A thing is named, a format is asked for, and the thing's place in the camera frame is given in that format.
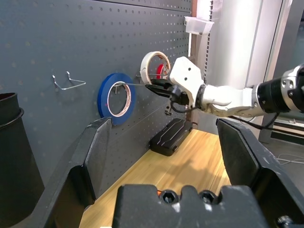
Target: black power bank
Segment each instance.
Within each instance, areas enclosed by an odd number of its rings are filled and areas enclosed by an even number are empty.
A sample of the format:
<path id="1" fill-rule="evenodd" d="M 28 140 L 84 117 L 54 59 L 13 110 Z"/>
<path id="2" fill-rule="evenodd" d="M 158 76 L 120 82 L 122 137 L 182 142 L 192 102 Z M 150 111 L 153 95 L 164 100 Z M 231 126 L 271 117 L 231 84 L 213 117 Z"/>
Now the black power bank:
<path id="1" fill-rule="evenodd" d="M 192 130 L 192 122 L 173 119 L 150 140 L 150 149 L 171 156 Z"/>

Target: black bin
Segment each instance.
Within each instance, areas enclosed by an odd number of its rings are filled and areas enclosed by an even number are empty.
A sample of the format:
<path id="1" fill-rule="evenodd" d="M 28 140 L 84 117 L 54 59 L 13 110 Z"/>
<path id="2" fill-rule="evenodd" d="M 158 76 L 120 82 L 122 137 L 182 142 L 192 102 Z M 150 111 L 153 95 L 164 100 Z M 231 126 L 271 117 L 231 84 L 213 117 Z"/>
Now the black bin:
<path id="1" fill-rule="evenodd" d="M 0 94 L 0 228 L 29 216 L 44 185 L 23 126 L 17 94 Z"/>

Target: pegboard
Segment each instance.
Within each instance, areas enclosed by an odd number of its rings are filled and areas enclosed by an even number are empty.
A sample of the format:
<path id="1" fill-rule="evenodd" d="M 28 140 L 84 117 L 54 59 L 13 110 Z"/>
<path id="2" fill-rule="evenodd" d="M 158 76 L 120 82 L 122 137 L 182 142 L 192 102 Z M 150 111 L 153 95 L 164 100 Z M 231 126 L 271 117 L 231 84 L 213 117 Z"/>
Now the pegboard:
<path id="1" fill-rule="evenodd" d="M 98 89 L 109 74 L 125 73 L 139 83 L 136 75 L 146 53 L 160 50 L 172 65 L 177 57 L 188 55 L 184 16 L 190 13 L 103 1 L 0 2 L 0 93 L 18 93 L 44 183 L 65 149 L 91 121 L 100 118 Z M 70 86 L 66 71 L 72 79 L 86 81 L 86 85 L 56 91 L 51 77 L 54 74 L 61 86 Z M 105 178 L 103 190 L 146 152 L 148 139 L 161 129 L 152 126 L 172 119 L 163 114 L 167 99 L 144 86 L 135 89 L 136 105 L 131 117 L 112 128 L 106 167 L 111 174 Z M 123 90 L 118 89 L 111 99 L 113 109 L 119 109 Z M 147 118 L 152 120 L 150 127 L 154 130 L 146 126 Z M 139 133 L 137 143 L 129 144 L 135 132 Z M 118 159 L 126 156 L 126 164 Z"/>
<path id="2" fill-rule="evenodd" d="M 191 0 L 105 0 L 122 4 L 146 6 L 165 10 L 191 12 Z"/>

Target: metal hook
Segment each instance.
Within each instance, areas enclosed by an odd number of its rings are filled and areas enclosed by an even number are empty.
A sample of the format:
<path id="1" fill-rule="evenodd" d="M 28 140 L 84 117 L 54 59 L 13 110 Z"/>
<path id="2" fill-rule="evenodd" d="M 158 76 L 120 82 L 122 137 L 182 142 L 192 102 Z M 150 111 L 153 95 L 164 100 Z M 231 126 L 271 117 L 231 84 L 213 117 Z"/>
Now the metal hook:
<path id="1" fill-rule="evenodd" d="M 68 80 L 70 82 L 81 82 L 81 84 L 74 85 L 74 86 L 67 87 L 67 88 L 62 88 L 60 85 L 58 85 L 58 83 L 56 82 L 55 76 L 53 75 L 52 76 L 53 82 L 54 82 L 55 86 L 58 87 L 59 89 L 61 89 L 61 90 L 67 90 L 67 89 L 72 89 L 72 88 L 75 88 L 75 87 L 78 87 L 78 86 L 83 86 L 83 85 L 86 84 L 86 82 L 84 82 L 84 81 L 79 81 L 79 80 L 71 79 L 70 73 L 68 71 L 66 72 L 66 74 L 67 74 Z"/>
<path id="2" fill-rule="evenodd" d="M 149 75 L 161 75 L 161 76 L 167 76 L 168 74 L 149 74 Z M 142 83 L 142 77 L 141 77 L 140 75 L 135 75 L 135 76 L 140 78 L 140 82 L 139 82 L 139 84 L 125 83 L 125 82 L 117 83 L 116 85 L 114 85 L 114 88 L 115 88 L 115 94 L 117 94 L 117 87 L 122 86 L 122 85 L 130 85 L 130 86 L 145 86 L 145 84 L 141 84 L 141 83 Z"/>

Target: wooden table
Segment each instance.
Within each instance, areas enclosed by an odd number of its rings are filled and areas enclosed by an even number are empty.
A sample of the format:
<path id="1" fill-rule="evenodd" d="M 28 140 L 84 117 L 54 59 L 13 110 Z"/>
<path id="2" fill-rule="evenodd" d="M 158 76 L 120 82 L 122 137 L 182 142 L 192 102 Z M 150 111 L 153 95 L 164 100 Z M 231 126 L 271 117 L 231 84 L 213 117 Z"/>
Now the wooden table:
<path id="1" fill-rule="evenodd" d="M 221 186 L 230 182 L 219 137 L 193 130 L 170 157 L 149 150 L 84 212 L 79 227 L 111 226 L 117 189 L 123 184 L 153 184 L 159 190 L 171 189 L 178 194 L 182 186 L 193 185 L 198 192 L 211 190 L 218 194 Z"/>

